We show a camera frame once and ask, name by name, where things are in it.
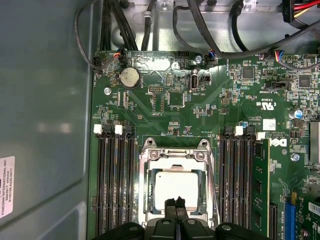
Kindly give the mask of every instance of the green circuit board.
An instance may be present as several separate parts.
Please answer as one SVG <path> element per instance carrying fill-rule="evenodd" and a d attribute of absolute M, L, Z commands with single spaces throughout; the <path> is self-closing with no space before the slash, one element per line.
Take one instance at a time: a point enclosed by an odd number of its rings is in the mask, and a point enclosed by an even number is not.
<path fill-rule="evenodd" d="M 113 54 L 99 51 L 96 56 L 104 62 Z M 87 238 L 126 221 L 138 222 L 139 154 L 148 137 L 158 146 L 180 148 L 209 140 L 219 198 L 221 183 L 228 186 L 233 176 L 229 171 L 222 177 L 221 166 L 229 169 L 231 161 L 241 165 L 249 159 L 246 165 L 253 167 L 244 179 L 247 191 L 252 191 L 247 192 L 248 202 L 244 200 L 249 209 L 243 212 L 247 218 L 240 223 L 271 239 L 289 239 L 288 231 L 293 231 L 294 238 L 290 239 L 304 239 L 301 228 L 307 231 L 308 239 L 320 238 L 320 208 L 313 207 L 311 212 L 301 201 L 311 194 L 310 186 L 320 184 L 320 165 L 310 159 L 309 148 L 309 122 L 319 121 L 319 69 L 288 70 L 263 55 L 237 60 L 200 55 L 200 63 L 195 61 L 196 56 L 189 52 L 128 51 L 123 60 L 115 59 L 103 72 L 94 73 Z M 282 59 L 301 66 L 316 62 L 317 56 L 286 55 Z M 127 89 L 118 79 L 128 67 L 140 74 L 140 83 L 134 89 Z M 193 74 L 197 83 L 191 89 Z M 293 119 L 296 110 L 303 116 Z M 110 141 L 94 134 L 95 125 L 122 125 L 129 137 L 111 146 Z M 236 126 L 243 127 L 245 138 L 235 136 Z M 254 131 L 250 140 L 246 135 L 249 129 Z M 232 150 L 243 144 L 248 149 L 247 159 Z M 114 149 L 118 155 L 107 157 L 106 152 L 111 154 Z M 299 160 L 293 161 L 293 154 Z M 316 195 L 310 200 L 320 206 Z M 231 204 L 222 201 L 220 207 Z M 293 225 L 286 224 L 285 204 L 296 208 Z M 223 214 L 222 221 L 236 219 L 236 211 Z M 310 214 L 316 220 L 311 221 Z"/>

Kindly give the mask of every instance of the chip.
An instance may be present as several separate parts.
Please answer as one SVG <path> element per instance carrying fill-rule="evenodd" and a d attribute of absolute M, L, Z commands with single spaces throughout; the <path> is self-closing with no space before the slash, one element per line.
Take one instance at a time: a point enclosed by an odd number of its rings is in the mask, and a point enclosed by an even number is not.
<path fill-rule="evenodd" d="M 180 107 L 184 105 L 184 95 L 181 92 L 170 92 L 169 105 L 171 107 Z"/>
<path fill-rule="evenodd" d="M 224 97 L 222 98 L 222 105 L 229 105 L 230 104 L 230 98 Z"/>
<path fill-rule="evenodd" d="M 251 66 L 244 66 L 242 69 L 242 78 L 243 79 L 254 79 L 255 70 Z"/>
<path fill-rule="evenodd" d="M 254 223 L 260 228 L 261 227 L 261 215 L 258 212 L 254 212 Z"/>
<path fill-rule="evenodd" d="M 262 152 L 262 145 L 261 144 L 256 144 L 255 145 L 255 155 L 259 158 L 262 158 L 263 152 Z"/>
<path fill-rule="evenodd" d="M 255 183 L 254 183 L 254 188 L 255 188 L 255 191 L 259 194 L 262 193 L 262 183 L 259 181 L 259 180 L 255 180 Z"/>
<path fill-rule="evenodd" d="M 228 114 L 229 113 L 229 108 L 228 107 L 222 107 L 221 108 L 221 113 L 222 114 Z"/>
<path fill-rule="evenodd" d="M 311 76 L 300 75 L 299 76 L 299 88 L 309 89 L 311 87 Z"/>

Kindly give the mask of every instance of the integrated circuit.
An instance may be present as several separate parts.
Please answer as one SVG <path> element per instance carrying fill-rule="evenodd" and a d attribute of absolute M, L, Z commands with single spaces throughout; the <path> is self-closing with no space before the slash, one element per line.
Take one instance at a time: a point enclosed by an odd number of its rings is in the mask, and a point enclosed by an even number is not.
<path fill-rule="evenodd" d="M 170 107 L 182 107 L 185 104 L 184 94 L 181 92 L 170 92 L 168 105 Z"/>
<path fill-rule="evenodd" d="M 242 79 L 253 80 L 255 78 L 255 69 L 252 66 L 244 66 L 242 68 Z"/>
<path fill-rule="evenodd" d="M 311 76 L 310 75 L 300 75 L 298 81 L 298 87 L 309 89 L 311 87 Z"/>
<path fill-rule="evenodd" d="M 161 93 L 153 94 L 153 112 L 163 113 L 164 112 L 164 95 Z"/>

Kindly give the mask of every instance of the wire bundle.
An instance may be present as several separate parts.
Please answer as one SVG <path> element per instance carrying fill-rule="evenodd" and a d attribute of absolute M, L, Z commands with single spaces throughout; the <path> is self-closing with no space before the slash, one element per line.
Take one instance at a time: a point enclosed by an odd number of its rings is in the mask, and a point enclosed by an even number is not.
<path fill-rule="evenodd" d="M 315 69 L 316 67 L 319 67 L 320 66 L 320 62 L 318 63 L 315 63 L 311 66 L 306 66 L 306 67 L 295 67 L 295 66 L 292 66 L 292 65 L 289 65 L 289 64 L 286 64 L 282 61 L 282 57 L 284 55 L 285 51 L 274 51 L 274 56 L 275 56 L 275 61 L 280 64 L 281 66 L 287 68 L 287 69 L 290 69 L 290 70 L 293 70 L 293 71 L 309 71 L 311 69 Z"/>
<path fill-rule="evenodd" d="M 320 0 L 313 0 L 307 3 L 295 4 L 294 5 L 294 18 L 297 18 L 307 12 L 314 5 L 320 4 Z"/>

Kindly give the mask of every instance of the capacitor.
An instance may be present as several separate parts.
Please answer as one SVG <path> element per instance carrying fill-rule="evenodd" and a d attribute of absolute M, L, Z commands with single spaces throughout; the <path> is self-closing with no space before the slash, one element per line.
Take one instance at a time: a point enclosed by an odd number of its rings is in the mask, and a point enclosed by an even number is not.
<path fill-rule="evenodd" d="M 291 119 L 302 119 L 303 117 L 303 112 L 301 110 L 292 110 L 289 112 L 289 118 Z"/>
<path fill-rule="evenodd" d="M 245 129 L 246 127 L 249 126 L 249 123 L 247 121 L 240 121 L 239 126 L 242 126 Z"/>
<path fill-rule="evenodd" d="M 126 89 L 135 89 L 141 82 L 141 76 L 134 67 L 126 67 L 117 76 Z"/>

